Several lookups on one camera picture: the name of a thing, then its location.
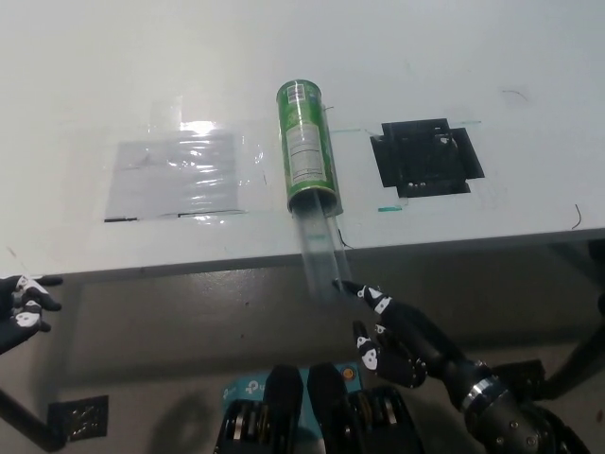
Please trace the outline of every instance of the robot finger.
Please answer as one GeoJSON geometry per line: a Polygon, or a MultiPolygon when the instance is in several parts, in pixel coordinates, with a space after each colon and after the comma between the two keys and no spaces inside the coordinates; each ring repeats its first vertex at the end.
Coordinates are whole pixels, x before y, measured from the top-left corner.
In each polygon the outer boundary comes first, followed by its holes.
{"type": "Polygon", "coordinates": [[[383,348],[370,338],[362,322],[353,323],[354,339],[364,366],[378,376],[407,388],[417,388],[426,378],[421,363],[383,348]]]}

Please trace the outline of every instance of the clear plastic tube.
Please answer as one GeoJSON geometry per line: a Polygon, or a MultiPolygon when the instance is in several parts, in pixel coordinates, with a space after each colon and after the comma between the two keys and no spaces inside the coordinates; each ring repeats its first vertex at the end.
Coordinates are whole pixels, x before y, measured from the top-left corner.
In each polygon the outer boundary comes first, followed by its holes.
{"type": "Polygon", "coordinates": [[[302,262],[311,295],[320,301],[338,298],[332,285],[335,279],[350,279],[341,242],[336,240],[337,226],[334,218],[327,218],[321,208],[317,191],[309,189],[292,206],[301,243],[302,262]]]}

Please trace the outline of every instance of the robotic arm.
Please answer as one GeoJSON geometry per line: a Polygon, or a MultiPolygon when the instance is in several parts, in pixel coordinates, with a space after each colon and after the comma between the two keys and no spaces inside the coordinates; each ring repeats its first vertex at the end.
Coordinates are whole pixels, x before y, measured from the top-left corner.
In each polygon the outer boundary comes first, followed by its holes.
{"type": "Polygon", "coordinates": [[[472,361],[415,307],[381,291],[342,282],[379,316],[376,341],[361,322],[354,339],[361,360],[372,372],[408,388],[427,376],[440,380],[466,427],[493,454],[586,454],[578,436],[553,413],[513,393],[481,361],[472,361]]]}

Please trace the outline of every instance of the black object on floor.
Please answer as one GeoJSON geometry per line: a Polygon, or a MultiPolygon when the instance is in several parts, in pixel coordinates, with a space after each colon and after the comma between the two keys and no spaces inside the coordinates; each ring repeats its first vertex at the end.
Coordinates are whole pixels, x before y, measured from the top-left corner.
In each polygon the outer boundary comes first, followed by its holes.
{"type": "Polygon", "coordinates": [[[468,133],[450,129],[447,119],[383,123],[384,135],[371,137],[384,187],[399,197],[471,192],[467,180],[484,178],[468,133]]]}
{"type": "Polygon", "coordinates": [[[107,395],[48,406],[48,425],[77,442],[107,436],[110,398],[107,395]]]}
{"type": "Polygon", "coordinates": [[[0,390],[0,419],[6,421],[45,452],[56,452],[65,447],[65,437],[60,430],[43,423],[2,390],[0,390]]]}

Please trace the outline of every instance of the can lid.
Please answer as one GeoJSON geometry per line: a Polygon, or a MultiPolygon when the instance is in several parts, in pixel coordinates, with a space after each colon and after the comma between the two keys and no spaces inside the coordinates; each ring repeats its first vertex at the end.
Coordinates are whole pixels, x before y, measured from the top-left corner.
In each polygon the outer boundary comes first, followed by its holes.
{"type": "Polygon", "coordinates": [[[280,89],[277,91],[277,96],[275,98],[279,100],[280,93],[282,92],[282,90],[284,90],[284,88],[289,87],[290,85],[294,85],[294,84],[298,84],[298,85],[305,85],[305,84],[306,85],[311,85],[318,92],[320,92],[320,96],[321,96],[321,89],[320,89],[320,87],[318,87],[317,83],[314,83],[311,80],[306,80],[306,79],[294,79],[294,80],[291,80],[290,82],[286,82],[284,85],[282,85],[280,87],[280,89]]]}

